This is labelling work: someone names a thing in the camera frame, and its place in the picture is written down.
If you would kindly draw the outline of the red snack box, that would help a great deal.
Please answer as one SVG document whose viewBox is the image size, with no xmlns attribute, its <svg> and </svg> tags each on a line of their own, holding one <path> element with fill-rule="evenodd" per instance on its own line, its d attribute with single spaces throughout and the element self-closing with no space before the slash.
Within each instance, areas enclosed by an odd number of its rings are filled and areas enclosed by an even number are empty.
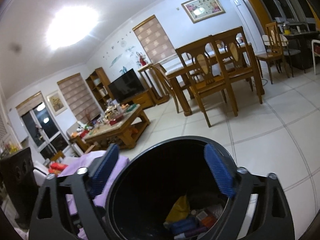
<svg viewBox="0 0 320 240">
<path fill-rule="evenodd" d="M 223 207 L 220 204 L 209 206 L 203 210 L 200 210 L 196 218 L 206 228 L 211 228 L 220 218 L 223 213 Z"/>
</svg>

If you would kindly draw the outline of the purple white tube bottle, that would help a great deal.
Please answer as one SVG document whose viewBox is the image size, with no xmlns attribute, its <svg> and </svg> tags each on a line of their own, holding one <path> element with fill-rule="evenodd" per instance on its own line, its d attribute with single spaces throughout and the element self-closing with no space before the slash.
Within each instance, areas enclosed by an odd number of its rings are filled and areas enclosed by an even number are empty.
<svg viewBox="0 0 320 240">
<path fill-rule="evenodd" d="M 190 238 L 190 237 L 193 237 L 193 236 L 197 236 L 201 233 L 204 233 L 206 232 L 208 229 L 204 226 L 204 227 L 201 227 L 201 228 L 197 228 L 197 229 L 194 229 L 194 230 L 189 230 L 187 232 L 183 232 L 183 233 L 180 233 L 178 235 L 176 235 L 174 237 L 174 239 L 186 239 L 186 238 Z"/>
</svg>

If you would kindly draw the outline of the yellow gold foil bag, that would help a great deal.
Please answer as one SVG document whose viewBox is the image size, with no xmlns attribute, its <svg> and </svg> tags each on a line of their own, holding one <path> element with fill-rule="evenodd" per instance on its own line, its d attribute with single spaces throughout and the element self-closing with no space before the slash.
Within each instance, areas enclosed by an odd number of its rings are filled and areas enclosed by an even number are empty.
<svg viewBox="0 0 320 240">
<path fill-rule="evenodd" d="M 186 219 L 190 212 L 190 205 L 187 200 L 187 196 L 181 196 L 176 203 L 172 206 L 165 221 L 167 223 L 175 223 L 180 220 Z"/>
</svg>

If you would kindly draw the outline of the blue foil packet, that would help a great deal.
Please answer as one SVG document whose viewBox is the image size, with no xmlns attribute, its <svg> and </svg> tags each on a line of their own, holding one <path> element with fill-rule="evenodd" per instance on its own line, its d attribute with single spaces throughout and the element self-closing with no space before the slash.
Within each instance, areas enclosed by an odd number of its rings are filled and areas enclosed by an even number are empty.
<svg viewBox="0 0 320 240">
<path fill-rule="evenodd" d="M 174 235 L 179 235 L 197 228 L 197 222 L 194 217 L 186 218 L 169 225 L 169 230 Z"/>
</svg>

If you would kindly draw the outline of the black trash bin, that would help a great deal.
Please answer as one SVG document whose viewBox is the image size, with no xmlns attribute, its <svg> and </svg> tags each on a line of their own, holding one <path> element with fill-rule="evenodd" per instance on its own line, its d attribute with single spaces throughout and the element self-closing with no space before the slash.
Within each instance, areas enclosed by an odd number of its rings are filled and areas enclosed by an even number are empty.
<svg viewBox="0 0 320 240">
<path fill-rule="evenodd" d="M 143 151 L 114 181 L 107 197 L 109 239 L 173 239 L 164 223 L 173 205 L 186 197 L 192 209 L 225 206 L 222 194 L 204 158 L 212 144 L 231 171 L 230 153 L 218 142 L 195 135 L 171 138 Z"/>
</svg>

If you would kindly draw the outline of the wooden sofa with cushions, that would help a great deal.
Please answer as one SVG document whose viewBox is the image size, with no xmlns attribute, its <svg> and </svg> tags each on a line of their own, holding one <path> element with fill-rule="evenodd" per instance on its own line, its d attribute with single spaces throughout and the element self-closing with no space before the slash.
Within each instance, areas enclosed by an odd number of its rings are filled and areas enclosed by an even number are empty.
<svg viewBox="0 0 320 240">
<path fill-rule="evenodd" d="M 79 157 L 65 156 L 62 151 L 57 152 L 51 159 L 47 159 L 44 164 L 39 161 L 33 162 L 33 173 L 36 183 L 41 185 L 46 176 L 50 173 L 59 175 L 67 166 L 78 160 Z"/>
</svg>

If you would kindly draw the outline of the red cushion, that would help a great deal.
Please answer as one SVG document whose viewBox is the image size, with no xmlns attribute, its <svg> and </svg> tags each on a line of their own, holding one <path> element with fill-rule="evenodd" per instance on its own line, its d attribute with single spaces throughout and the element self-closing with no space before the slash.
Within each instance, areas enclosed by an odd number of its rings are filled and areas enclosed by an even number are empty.
<svg viewBox="0 0 320 240">
<path fill-rule="evenodd" d="M 48 172 L 59 175 L 68 165 L 52 162 L 49 165 Z"/>
</svg>

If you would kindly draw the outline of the purple tablecloth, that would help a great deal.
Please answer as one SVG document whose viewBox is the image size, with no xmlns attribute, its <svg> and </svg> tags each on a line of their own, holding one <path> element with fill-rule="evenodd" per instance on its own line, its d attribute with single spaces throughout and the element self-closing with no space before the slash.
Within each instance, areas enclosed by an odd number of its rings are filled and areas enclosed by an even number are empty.
<svg viewBox="0 0 320 240">
<path fill-rule="evenodd" d="M 120 172 L 129 164 L 129 159 L 118 153 L 106 159 L 105 151 L 93 151 L 84 154 L 78 160 L 67 166 L 60 174 L 61 177 L 70 176 L 82 167 L 88 168 L 91 181 L 88 194 L 93 197 L 93 203 L 105 216 L 105 204 L 109 190 Z"/>
</svg>

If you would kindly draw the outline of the sunflower framed picture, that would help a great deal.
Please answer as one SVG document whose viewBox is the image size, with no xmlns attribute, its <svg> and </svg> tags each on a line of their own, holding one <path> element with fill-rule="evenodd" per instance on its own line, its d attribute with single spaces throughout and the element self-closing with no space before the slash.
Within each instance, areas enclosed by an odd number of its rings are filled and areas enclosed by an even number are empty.
<svg viewBox="0 0 320 240">
<path fill-rule="evenodd" d="M 46 99 L 55 116 L 58 116 L 67 109 L 67 106 L 63 101 L 63 96 L 59 90 L 56 90 L 46 96 Z"/>
</svg>

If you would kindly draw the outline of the wooden coffee table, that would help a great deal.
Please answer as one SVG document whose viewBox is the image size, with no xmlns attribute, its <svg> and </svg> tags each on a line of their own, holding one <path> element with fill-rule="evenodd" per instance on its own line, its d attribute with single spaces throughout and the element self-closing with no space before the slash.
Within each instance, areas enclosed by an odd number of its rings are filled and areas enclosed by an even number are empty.
<svg viewBox="0 0 320 240">
<path fill-rule="evenodd" d="M 107 149 L 110 144 L 117 144 L 120 149 L 132 149 L 149 124 L 150 120 L 142 106 L 137 105 L 125 114 L 120 122 L 93 128 L 84 136 L 84 141 L 97 146 L 100 150 Z"/>
</svg>

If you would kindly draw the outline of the wooden bookshelf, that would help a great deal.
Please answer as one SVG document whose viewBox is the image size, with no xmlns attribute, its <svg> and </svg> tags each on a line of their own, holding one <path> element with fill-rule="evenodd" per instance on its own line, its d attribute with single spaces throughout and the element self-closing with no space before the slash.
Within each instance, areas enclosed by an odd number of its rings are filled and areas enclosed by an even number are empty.
<svg viewBox="0 0 320 240">
<path fill-rule="evenodd" d="M 107 109 L 107 102 L 114 99 L 114 96 L 108 85 L 111 84 L 102 67 L 95 69 L 86 79 L 86 82 L 99 103 L 100 107 L 105 111 Z"/>
</svg>

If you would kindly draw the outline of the black flat television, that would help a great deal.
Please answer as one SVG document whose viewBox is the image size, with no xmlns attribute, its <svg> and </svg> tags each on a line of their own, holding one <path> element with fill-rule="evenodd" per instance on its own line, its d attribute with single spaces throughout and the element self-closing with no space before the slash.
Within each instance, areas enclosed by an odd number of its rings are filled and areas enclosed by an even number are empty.
<svg viewBox="0 0 320 240">
<path fill-rule="evenodd" d="M 108 85 L 108 88 L 118 102 L 122 102 L 136 94 L 144 92 L 145 88 L 136 72 L 131 69 Z"/>
</svg>

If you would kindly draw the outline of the wooden tv cabinet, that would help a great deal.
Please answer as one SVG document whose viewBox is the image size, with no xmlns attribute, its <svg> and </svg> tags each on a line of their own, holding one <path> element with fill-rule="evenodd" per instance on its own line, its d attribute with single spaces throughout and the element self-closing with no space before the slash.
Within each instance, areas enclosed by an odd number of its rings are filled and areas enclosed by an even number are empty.
<svg viewBox="0 0 320 240">
<path fill-rule="evenodd" d="M 133 103 L 141 105 L 143 109 L 154 107 L 156 105 L 149 90 L 140 92 L 134 95 L 131 99 Z"/>
</svg>

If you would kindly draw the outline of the wooden dining chair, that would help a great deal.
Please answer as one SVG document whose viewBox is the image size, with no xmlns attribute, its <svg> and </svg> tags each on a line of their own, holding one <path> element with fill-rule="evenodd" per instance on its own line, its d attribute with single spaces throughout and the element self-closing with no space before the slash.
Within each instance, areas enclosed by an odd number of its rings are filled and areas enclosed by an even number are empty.
<svg viewBox="0 0 320 240">
<path fill-rule="evenodd" d="M 190 90 L 204 114 L 208 127 L 210 127 L 210 120 L 202 99 L 220 92 L 223 100 L 230 100 L 235 116 L 238 115 L 238 107 L 228 77 L 224 76 L 222 71 L 220 75 L 213 74 L 213 65 L 216 64 L 216 59 L 210 56 L 206 50 L 208 44 L 211 45 L 210 36 L 176 48 L 175 51 L 186 71 L 190 82 Z"/>
<path fill-rule="evenodd" d="M 161 84 L 162 88 L 164 89 L 164 91 L 172 96 L 174 103 L 175 103 L 175 106 L 176 106 L 176 112 L 179 113 L 178 100 L 176 98 L 176 94 L 173 90 L 173 87 L 170 84 L 170 81 L 166 76 L 167 71 L 160 63 L 152 64 L 151 69 L 156 74 L 157 78 L 159 79 L 160 84 Z"/>
<path fill-rule="evenodd" d="M 254 81 L 259 103 L 264 94 L 260 71 L 252 46 L 242 26 L 210 36 L 215 57 L 224 76 L 230 83 L 240 80 Z"/>
</svg>

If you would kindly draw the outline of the ceiling lamp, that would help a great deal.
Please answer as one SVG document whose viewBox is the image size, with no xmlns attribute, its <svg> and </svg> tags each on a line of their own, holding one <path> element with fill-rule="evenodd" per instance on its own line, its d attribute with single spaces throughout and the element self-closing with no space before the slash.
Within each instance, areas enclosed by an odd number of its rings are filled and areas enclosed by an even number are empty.
<svg viewBox="0 0 320 240">
<path fill-rule="evenodd" d="M 100 12 L 89 5 L 64 5 L 48 25 L 45 41 L 51 50 L 72 46 L 98 25 Z"/>
</svg>

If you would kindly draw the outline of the wooden dining chair near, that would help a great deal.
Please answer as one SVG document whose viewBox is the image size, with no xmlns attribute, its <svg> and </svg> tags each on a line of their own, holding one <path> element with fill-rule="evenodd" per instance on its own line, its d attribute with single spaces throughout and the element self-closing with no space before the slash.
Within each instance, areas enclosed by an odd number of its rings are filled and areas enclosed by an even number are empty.
<svg viewBox="0 0 320 240">
<path fill-rule="evenodd" d="M 208 127 L 210 127 L 210 120 L 202 99 L 220 92 L 223 100 L 230 100 L 235 116 L 238 115 L 238 107 L 228 77 L 224 76 L 222 71 L 220 75 L 213 74 L 213 65 L 216 64 L 216 59 L 210 56 L 206 50 L 208 44 L 211 45 L 210 36 L 176 48 L 175 51 L 186 71 L 190 82 L 190 90 L 204 114 Z"/>
</svg>

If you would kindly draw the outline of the tall wooden plant stand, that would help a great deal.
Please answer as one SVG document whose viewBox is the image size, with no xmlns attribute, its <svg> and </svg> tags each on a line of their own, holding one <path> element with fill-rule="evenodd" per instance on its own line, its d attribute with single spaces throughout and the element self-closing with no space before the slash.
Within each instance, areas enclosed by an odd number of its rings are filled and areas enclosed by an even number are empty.
<svg viewBox="0 0 320 240">
<path fill-rule="evenodd" d="M 150 92 L 155 104 L 161 105 L 169 101 L 170 96 L 162 88 L 161 82 L 153 69 L 152 63 L 146 64 L 138 69 L 142 83 Z"/>
</svg>

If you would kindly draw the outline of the wooden dining chair left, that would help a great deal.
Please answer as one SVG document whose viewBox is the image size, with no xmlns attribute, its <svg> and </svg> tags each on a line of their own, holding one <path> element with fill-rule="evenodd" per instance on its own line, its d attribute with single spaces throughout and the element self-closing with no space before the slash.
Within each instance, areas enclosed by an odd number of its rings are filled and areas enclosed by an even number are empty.
<svg viewBox="0 0 320 240">
<path fill-rule="evenodd" d="M 174 103 L 175 103 L 175 106 L 176 106 L 176 112 L 179 113 L 178 100 L 176 98 L 176 94 L 173 90 L 173 87 L 170 84 L 170 81 L 166 76 L 167 71 L 160 63 L 152 64 L 151 69 L 156 74 L 157 78 L 159 79 L 160 84 L 161 84 L 162 88 L 164 89 L 164 91 L 172 96 Z"/>
</svg>

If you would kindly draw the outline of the white standing air conditioner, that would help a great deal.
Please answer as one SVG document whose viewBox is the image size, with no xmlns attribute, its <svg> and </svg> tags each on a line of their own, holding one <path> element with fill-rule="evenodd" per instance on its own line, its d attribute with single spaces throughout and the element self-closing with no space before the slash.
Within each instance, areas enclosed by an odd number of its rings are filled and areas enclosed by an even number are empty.
<svg viewBox="0 0 320 240">
<path fill-rule="evenodd" d="M 265 46 L 263 40 L 246 3 L 244 0 L 230 0 L 230 2 L 242 22 L 244 33 L 248 42 L 251 42 L 254 52 L 256 54 L 264 53 Z"/>
</svg>

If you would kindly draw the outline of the framed floral wall picture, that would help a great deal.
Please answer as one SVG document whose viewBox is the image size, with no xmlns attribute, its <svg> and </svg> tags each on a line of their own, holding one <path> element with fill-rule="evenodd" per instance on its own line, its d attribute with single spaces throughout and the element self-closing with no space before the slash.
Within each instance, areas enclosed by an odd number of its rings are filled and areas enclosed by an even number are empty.
<svg viewBox="0 0 320 240">
<path fill-rule="evenodd" d="M 189 0 L 182 7 L 193 23 L 225 13 L 219 0 Z"/>
</svg>

